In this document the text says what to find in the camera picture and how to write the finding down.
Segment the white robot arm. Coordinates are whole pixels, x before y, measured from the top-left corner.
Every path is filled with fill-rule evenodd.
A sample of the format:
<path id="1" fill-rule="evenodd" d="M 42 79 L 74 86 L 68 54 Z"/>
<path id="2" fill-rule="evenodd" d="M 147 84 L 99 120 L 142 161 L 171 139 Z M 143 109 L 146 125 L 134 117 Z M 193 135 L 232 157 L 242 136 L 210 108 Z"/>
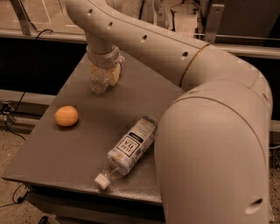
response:
<path id="1" fill-rule="evenodd" d="M 109 0 L 66 0 L 87 55 L 110 69 L 124 50 L 183 89 L 155 140 L 167 224 L 270 224 L 269 83 L 214 45 L 128 17 Z"/>

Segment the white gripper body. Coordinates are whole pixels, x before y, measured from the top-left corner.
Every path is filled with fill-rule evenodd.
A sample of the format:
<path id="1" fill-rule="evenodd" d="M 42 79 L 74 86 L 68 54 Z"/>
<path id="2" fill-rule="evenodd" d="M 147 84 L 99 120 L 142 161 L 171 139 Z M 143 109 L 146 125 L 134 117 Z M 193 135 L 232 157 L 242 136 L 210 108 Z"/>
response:
<path id="1" fill-rule="evenodd" d="M 117 64 L 122 64 L 125 61 L 118 47 L 104 54 L 92 52 L 89 47 L 87 47 L 86 50 L 89 61 L 95 66 L 105 70 L 113 69 Z"/>

